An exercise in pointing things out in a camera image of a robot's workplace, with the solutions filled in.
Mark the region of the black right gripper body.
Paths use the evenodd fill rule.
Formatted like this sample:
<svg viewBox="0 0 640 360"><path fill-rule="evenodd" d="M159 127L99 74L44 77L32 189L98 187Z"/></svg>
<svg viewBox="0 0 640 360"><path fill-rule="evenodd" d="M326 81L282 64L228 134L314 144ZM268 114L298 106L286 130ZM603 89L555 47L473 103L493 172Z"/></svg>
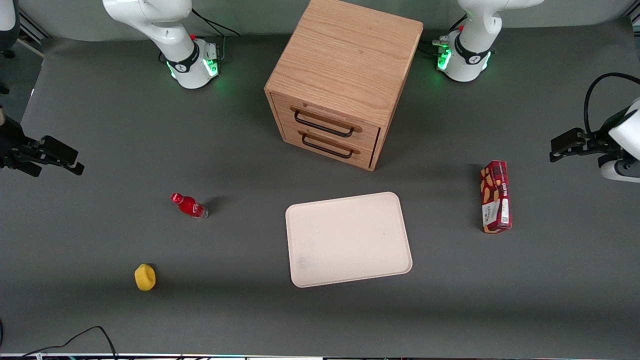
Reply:
<svg viewBox="0 0 640 360"><path fill-rule="evenodd" d="M23 147L28 147L32 139L26 136L23 128L17 121L10 117L1 116L0 121L0 168L4 169L5 156L20 155Z"/></svg>

